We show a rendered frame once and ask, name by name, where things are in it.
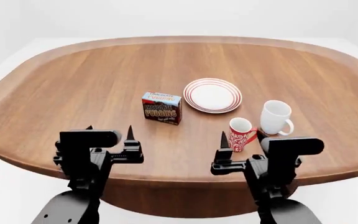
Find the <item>chocolate pudding box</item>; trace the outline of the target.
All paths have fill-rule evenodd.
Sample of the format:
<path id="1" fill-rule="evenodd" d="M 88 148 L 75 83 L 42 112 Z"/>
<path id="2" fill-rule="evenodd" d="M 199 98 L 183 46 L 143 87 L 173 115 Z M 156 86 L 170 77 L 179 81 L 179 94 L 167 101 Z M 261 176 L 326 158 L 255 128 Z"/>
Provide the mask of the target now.
<path id="1" fill-rule="evenodd" d="M 182 119 L 182 98 L 148 91 L 142 97 L 145 119 L 179 125 Z"/>

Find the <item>red patterned mug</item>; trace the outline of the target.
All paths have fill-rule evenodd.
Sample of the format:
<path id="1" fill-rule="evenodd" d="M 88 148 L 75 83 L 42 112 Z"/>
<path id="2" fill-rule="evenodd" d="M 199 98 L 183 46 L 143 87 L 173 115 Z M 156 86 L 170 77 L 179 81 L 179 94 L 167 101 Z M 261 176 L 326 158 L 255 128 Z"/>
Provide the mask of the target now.
<path id="1" fill-rule="evenodd" d="M 244 118 L 233 118 L 229 122 L 229 146 L 234 152 L 242 152 L 245 145 L 257 138 L 257 127 Z"/>

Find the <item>white ceramic mug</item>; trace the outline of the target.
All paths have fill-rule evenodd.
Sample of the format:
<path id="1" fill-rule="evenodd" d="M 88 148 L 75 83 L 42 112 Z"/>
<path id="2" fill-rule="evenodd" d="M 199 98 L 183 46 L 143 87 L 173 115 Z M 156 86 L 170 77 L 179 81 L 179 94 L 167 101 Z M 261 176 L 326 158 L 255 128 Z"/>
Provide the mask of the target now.
<path id="1" fill-rule="evenodd" d="M 290 120 L 291 107 L 280 100 L 268 100 L 264 103 L 260 115 L 260 128 L 268 135 L 288 136 L 294 132 Z"/>

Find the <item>white plate with red rings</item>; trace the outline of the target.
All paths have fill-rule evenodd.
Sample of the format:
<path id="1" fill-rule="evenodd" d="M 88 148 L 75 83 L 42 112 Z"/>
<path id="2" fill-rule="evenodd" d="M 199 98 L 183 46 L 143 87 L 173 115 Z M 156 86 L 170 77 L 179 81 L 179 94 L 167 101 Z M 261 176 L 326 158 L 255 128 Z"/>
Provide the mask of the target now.
<path id="1" fill-rule="evenodd" d="M 183 98 L 192 108 L 205 113 L 227 113 L 242 103 L 241 91 L 225 80 L 202 78 L 187 84 Z"/>

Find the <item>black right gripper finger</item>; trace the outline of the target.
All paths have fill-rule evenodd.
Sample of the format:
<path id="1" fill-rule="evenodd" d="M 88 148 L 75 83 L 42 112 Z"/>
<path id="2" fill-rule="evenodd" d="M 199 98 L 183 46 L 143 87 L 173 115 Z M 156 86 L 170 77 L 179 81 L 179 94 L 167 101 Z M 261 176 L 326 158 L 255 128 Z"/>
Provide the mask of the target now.
<path id="1" fill-rule="evenodd" d="M 269 137 L 270 136 L 268 134 L 265 134 L 263 131 L 257 131 L 257 139 L 259 141 L 261 149 L 265 154 L 269 151 Z"/>
<path id="2" fill-rule="evenodd" d="M 221 134 L 220 149 L 215 152 L 214 163 L 224 164 L 231 162 L 232 149 L 229 147 L 229 142 L 226 137 L 226 133 L 223 131 Z"/>

